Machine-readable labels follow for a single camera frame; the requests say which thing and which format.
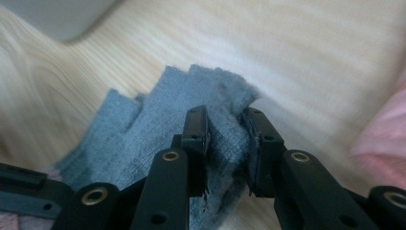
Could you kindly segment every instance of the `fabric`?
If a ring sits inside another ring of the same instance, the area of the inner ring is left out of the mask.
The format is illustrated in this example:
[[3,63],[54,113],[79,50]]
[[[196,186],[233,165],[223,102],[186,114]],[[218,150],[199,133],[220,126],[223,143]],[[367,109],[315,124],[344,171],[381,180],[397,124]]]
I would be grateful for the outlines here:
[[18,217],[16,214],[1,213],[0,214],[0,229],[18,229]]
[[368,124],[351,153],[380,184],[406,190],[406,71],[396,92]]
[[204,104],[211,133],[210,193],[207,203],[191,199],[190,228],[215,229],[244,190],[240,172],[249,136],[238,115],[256,96],[242,77],[221,69],[193,65],[185,73],[167,67],[148,96],[132,100],[111,90],[79,145],[55,168],[74,190],[92,182],[123,189],[145,177],[154,154],[182,133],[187,110]]

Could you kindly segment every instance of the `light wood surface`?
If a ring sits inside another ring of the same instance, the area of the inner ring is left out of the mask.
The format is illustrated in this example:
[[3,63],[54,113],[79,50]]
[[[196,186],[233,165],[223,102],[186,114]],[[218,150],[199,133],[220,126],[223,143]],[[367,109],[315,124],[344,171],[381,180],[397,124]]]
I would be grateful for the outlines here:
[[[376,182],[349,148],[393,93],[406,1],[125,0],[60,43],[0,7],[0,161],[41,169],[79,141],[109,88],[147,93],[166,65],[241,74],[290,149],[344,186]],[[272,201],[245,197],[221,229],[279,229]]]

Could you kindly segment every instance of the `blue towel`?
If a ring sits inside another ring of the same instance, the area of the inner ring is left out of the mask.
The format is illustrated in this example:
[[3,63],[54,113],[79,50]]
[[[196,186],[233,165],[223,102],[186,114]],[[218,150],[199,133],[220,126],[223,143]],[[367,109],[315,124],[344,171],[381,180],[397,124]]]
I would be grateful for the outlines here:
[[56,164],[63,181],[78,190],[93,182],[123,189],[148,173],[155,153],[182,133],[188,109],[206,105],[212,153],[208,202],[191,200],[191,229],[215,229],[244,190],[241,175],[249,137],[238,115],[257,96],[239,75],[193,65],[185,73],[167,67],[149,95],[129,99],[111,90],[79,145]]

